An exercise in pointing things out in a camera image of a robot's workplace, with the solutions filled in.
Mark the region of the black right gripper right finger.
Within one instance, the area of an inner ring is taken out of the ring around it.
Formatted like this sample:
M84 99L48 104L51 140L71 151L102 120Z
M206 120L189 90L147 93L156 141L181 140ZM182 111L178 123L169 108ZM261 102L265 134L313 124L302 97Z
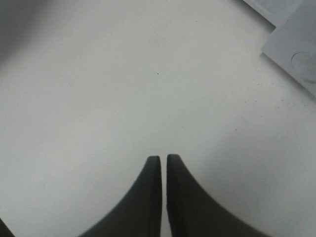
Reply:
M174 237L248 237L249 227L215 202L181 157L167 156L167 212Z

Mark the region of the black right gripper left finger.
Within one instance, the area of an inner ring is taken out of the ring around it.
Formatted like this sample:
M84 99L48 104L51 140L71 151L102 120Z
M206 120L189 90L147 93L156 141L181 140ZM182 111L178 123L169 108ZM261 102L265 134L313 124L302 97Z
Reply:
M160 157L148 157L120 202L83 237L159 237L162 214Z

